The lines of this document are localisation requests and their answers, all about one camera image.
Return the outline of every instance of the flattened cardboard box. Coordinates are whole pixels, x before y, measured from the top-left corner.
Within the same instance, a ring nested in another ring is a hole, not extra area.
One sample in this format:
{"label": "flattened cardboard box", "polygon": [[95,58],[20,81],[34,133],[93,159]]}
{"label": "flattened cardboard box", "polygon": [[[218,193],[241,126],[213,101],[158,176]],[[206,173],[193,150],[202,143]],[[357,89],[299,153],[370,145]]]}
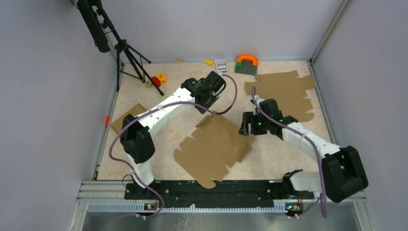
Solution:
{"label": "flattened cardboard box", "polygon": [[146,112],[146,109],[139,103],[132,107],[129,111],[125,112],[122,116],[120,116],[117,120],[111,123],[111,127],[115,130],[116,133],[119,133],[122,130],[123,118],[125,116],[131,114],[132,116],[137,116],[140,113]]}
{"label": "flattened cardboard box", "polygon": [[293,116],[299,122],[313,119],[314,113],[309,113],[313,106],[307,97],[306,90],[313,89],[316,84],[311,75],[299,77],[297,71],[256,74],[257,82],[245,82],[245,92],[252,94],[252,86],[256,94],[264,99],[274,99],[278,103],[283,116]]}
{"label": "flattened cardboard box", "polygon": [[238,134],[239,127],[221,115],[208,115],[191,137],[174,151],[174,159],[204,188],[214,188],[213,180],[222,181],[228,167],[234,166],[252,149],[253,136]]}

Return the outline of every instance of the white cable clip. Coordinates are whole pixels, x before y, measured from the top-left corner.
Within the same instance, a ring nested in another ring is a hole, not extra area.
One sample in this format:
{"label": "white cable clip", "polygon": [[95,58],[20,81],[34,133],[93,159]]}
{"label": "white cable clip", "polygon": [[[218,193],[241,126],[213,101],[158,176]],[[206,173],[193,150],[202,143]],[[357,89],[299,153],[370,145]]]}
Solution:
{"label": "white cable clip", "polygon": [[265,101],[265,99],[264,99],[264,98],[261,98],[259,95],[255,95],[255,102],[254,102],[254,104],[258,104],[258,105],[259,105],[259,103],[262,102],[262,101]]}
{"label": "white cable clip", "polygon": [[303,139],[304,139],[306,136],[310,135],[310,134],[313,134],[313,132],[311,132],[311,131],[306,131],[306,132],[303,133],[303,135],[300,137],[300,150],[301,150],[302,152],[304,152],[304,150],[303,150]]}
{"label": "white cable clip", "polygon": [[166,124],[169,123],[169,122],[170,122],[170,118],[167,116],[167,112],[166,112],[166,110],[163,108],[163,106],[162,106],[161,104],[158,104],[158,105],[156,106],[156,108],[159,109],[159,111],[163,112],[163,114],[165,114],[164,117],[166,118]]}

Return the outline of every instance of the tripod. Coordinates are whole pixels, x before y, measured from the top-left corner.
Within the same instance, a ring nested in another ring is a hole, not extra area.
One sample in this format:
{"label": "tripod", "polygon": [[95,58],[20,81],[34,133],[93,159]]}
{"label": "tripod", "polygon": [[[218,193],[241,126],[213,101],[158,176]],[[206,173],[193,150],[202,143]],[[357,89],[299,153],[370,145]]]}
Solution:
{"label": "tripod", "polygon": [[[101,23],[102,28],[106,29],[106,28],[110,28],[110,32],[112,32],[112,34],[114,35],[115,39],[117,40],[118,44],[115,45],[115,49],[116,49],[116,90],[119,92],[119,74],[122,72],[126,75],[135,77],[137,79],[140,79],[142,83],[146,82],[144,76],[146,76],[150,82],[153,84],[153,86],[159,91],[161,96],[164,96],[165,94],[159,89],[159,87],[156,85],[156,83],[152,80],[152,78],[150,77],[150,75],[146,72],[146,70],[143,68],[143,65],[141,64],[141,59],[144,59],[147,61],[147,63],[151,64],[152,62],[148,59],[146,59],[146,57],[144,57],[142,54],[140,54],[137,50],[135,50],[133,47],[131,47],[126,39],[121,39],[121,37],[119,36],[119,34],[117,33],[117,31],[115,30],[114,25],[112,24],[111,20],[109,19],[108,15],[106,14],[105,10],[102,8],[102,4],[100,1],[96,1],[96,5],[98,6],[98,9],[96,10],[97,14],[100,14],[103,16],[103,23]],[[130,51],[132,50],[133,52],[135,52],[138,56],[140,56],[140,63],[139,61],[135,58],[135,56],[132,54],[132,52]],[[120,70],[120,53],[124,52],[127,59],[129,59],[130,64],[132,65],[133,69],[135,69],[136,73],[138,74],[138,76],[134,76],[131,75],[129,73],[126,73],[124,71]]]}

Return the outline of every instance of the small wooden block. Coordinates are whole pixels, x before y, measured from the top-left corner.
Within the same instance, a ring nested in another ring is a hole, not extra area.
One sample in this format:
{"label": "small wooden block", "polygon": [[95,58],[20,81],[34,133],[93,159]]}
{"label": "small wooden block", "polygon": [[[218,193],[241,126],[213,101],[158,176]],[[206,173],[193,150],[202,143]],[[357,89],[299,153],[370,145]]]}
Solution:
{"label": "small wooden block", "polygon": [[153,83],[152,82],[145,82],[144,86],[147,87],[147,88],[152,88]]}

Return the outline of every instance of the orange clip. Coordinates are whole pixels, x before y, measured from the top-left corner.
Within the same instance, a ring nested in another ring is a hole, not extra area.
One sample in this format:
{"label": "orange clip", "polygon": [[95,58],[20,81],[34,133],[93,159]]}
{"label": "orange clip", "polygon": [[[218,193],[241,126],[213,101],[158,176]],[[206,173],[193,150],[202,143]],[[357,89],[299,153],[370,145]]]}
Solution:
{"label": "orange clip", "polygon": [[111,116],[110,116],[110,115],[108,115],[108,116],[106,117],[105,127],[107,127],[107,126],[109,125],[109,120],[111,120]]}

